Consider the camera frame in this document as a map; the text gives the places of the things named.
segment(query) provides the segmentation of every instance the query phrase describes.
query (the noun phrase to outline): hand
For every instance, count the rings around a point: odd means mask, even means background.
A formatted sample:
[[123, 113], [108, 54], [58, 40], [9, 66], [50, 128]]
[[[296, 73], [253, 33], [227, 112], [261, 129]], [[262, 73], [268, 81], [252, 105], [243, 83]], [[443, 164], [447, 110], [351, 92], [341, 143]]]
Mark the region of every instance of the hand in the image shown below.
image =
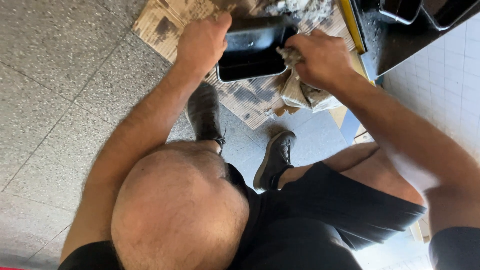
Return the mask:
[[305, 62], [296, 64], [295, 69], [304, 83], [317, 89], [335, 91], [348, 77], [357, 74], [341, 37], [313, 30], [310, 36], [297, 34], [290, 37], [285, 47], [300, 51]]
[[189, 23], [180, 36], [175, 65], [188, 73], [205, 76], [227, 48], [225, 34], [232, 17], [224, 13]]

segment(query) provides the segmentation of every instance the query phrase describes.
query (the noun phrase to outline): man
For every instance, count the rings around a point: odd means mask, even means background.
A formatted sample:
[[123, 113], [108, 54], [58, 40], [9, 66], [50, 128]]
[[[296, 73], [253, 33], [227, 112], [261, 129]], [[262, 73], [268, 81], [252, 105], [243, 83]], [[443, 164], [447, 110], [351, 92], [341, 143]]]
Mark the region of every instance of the man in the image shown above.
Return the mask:
[[[302, 81], [348, 106], [379, 146], [294, 168], [296, 138], [282, 132], [254, 179], [266, 192], [248, 188], [220, 156], [218, 97], [201, 83], [230, 24], [223, 14], [185, 27], [175, 64], [93, 164], [59, 269], [360, 269], [350, 250], [405, 230], [424, 199], [434, 267], [479, 267], [478, 163], [355, 73], [343, 40], [321, 31], [286, 43], [305, 57]], [[165, 144], [185, 105], [196, 142]]]

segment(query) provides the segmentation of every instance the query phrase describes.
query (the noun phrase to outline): gray sneaker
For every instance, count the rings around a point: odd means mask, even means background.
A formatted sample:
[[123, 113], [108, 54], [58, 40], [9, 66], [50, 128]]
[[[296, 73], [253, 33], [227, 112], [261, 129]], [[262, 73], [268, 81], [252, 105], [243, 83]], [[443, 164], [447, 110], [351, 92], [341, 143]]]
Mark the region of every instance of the gray sneaker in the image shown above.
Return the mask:
[[290, 164], [290, 151], [296, 140], [293, 132], [283, 131], [268, 142], [264, 160], [253, 179], [255, 189], [277, 189], [280, 176], [294, 167]]
[[220, 103], [215, 87], [200, 83], [188, 99], [185, 115], [197, 141], [215, 140], [223, 149], [225, 138], [220, 130]]

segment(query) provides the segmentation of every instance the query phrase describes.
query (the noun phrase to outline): dirty cardboard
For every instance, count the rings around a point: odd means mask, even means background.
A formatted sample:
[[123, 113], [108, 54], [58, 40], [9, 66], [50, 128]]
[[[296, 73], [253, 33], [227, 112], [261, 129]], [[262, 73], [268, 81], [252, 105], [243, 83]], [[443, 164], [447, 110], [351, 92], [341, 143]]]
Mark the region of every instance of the dirty cardboard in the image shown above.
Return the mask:
[[[266, 0], [149, 0], [132, 30], [170, 62], [177, 56], [177, 43], [184, 26], [196, 19], [228, 11], [235, 17], [261, 16], [269, 1]], [[302, 21], [300, 32], [321, 29], [331, 36], [343, 37], [349, 48], [353, 40], [338, 8], [333, 8], [330, 19], [322, 23]], [[215, 70], [205, 77], [219, 94], [220, 102], [252, 129], [257, 128], [271, 112], [281, 116], [286, 110], [294, 113], [283, 102], [280, 91], [290, 75], [290, 70], [278, 76], [221, 83]]]

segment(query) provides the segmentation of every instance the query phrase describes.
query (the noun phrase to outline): black t-shirt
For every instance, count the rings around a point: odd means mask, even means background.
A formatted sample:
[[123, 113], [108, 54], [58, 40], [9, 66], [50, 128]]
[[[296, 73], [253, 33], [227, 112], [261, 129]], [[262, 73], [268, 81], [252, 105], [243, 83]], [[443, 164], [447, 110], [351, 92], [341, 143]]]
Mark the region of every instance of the black t-shirt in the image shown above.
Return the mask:
[[[279, 220], [257, 235], [246, 258], [229, 270], [361, 269], [335, 228], [318, 220]], [[438, 232], [430, 243], [430, 258], [436, 270], [480, 269], [480, 229], [452, 227]], [[84, 245], [59, 266], [59, 270], [120, 269], [109, 241]]]

